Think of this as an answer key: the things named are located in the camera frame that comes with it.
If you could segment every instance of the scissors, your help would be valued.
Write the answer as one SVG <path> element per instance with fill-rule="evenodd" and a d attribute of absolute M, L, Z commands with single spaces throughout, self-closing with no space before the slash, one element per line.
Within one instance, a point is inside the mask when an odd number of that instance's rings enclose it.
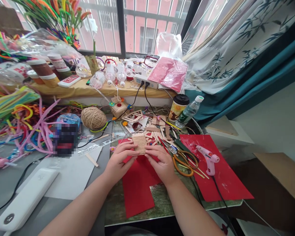
<path fill-rule="evenodd" d="M 173 154 L 173 162 L 174 162 L 174 166 L 175 166 L 175 169 L 178 171 L 179 174 L 181 174 L 182 176 L 185 176 L 185 177 L 191 177 L 193 176 L 194 172 L 193 170 L 194 169 L 197 169 L 198 168 L 198 161 L 197 161 L 197 158 L 195 157 L 194 154 L 192 154 L 191 152 L 188 152 L 188 151 L 184 151 L 184 150 L 179 150 L 178 148 L 174 147 L 173 145 L 169 145 L 167 143 L 164 142 L 164 145 L 166 146 L 166 148 Z M 184 160 L 184 162 L 182 162 L 181 160 L 178 159 L 178 156 L 181 156 Z M 187 160 L 187 156 L 190 158 L 192 158 L 196 164 L 195 167 L 192 167 L 188 160 Z M 177 166 L 177 163 L 180 163 L 181 165 L 187 167 L 191 173 L 190 174 L 186 174 L 184 172 L 182 172 L 178 166 Z"/>

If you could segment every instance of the black lid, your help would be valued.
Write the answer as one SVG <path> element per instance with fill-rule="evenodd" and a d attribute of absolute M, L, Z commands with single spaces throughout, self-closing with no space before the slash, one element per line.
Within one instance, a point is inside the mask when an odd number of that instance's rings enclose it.
<path fill-rule="evenodd" d="M 177 94 L 174 97 L 174 102 L 179 104 L 179 105 L 188 105 L 189 104 L 189 98 L 188 96 L 184 94 Z"/>

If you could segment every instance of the small wooden box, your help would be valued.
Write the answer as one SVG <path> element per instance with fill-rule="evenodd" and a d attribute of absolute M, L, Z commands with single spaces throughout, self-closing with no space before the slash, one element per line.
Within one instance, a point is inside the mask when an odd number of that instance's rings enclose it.
<path fill-rule="evenodd" d="M 114 102 L 115 105 L 113 107 L 110 107 L 110 110 L 112 114 L 114 115 L 114 117 L 118 118 L 122 113 L 125 112 L 125 110 L 127 110 L 128 104 L 126 102 L 119 102 L 117 97 L 112 98 L 112 102 Z"/>

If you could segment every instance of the green table surface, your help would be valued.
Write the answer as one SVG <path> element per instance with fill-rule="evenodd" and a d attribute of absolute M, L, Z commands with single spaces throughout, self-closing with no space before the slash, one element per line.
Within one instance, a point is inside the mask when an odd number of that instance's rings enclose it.
<path fill-rule="evenodd" d="M 116 121 L 113 125 L 112 132 L 115 135 L 125 135 L 126 131 L 121 126 L 120 121 Z M 111 143 L 111 146 L 117 146 L 118 141 Z M 182 171 L 186 171 L 184 168 L 178 166 Z M 205 210 L 214 210 L 219 208 L 224 208 L 225 205 L 222 201 L 217 202 L 206 202 L 199 190 L 198 185 L 195 182 L 194 177 L 184 177 L 180 175 L 176 170 L 175 173 L 179 176 L 181 181 L 186 185 L 188 190 L 193 194 L 193 196 L 201 202 Z M 105 226 L 125 224 L 134 221 L 143 221 L 161 217 L 173 216 L 174 210 L 171 205 L 167 190 L 164 184 L 157 184 L 150 187 L 152 196 L 154 199 L 155 207 L 142 212 L 131 218 L 126 218 L 124 191 L 122 187 L 122 179 L 112 188 L 107 196 L 107 209 Z M 228 207 L 240 206 L 243 200 L 226 201 Z"/>

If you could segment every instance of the teal curtain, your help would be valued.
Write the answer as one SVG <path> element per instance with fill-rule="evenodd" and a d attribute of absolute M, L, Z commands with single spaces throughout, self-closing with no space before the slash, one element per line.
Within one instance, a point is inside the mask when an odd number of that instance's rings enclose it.
<path fill-rule="evenodd" d="M 295 81 L 295 24 L 215 94 L 186 90 L 193 100 L 205 99 L 194 118 L 202 126 L 226 115 L 242 114 Z"/>

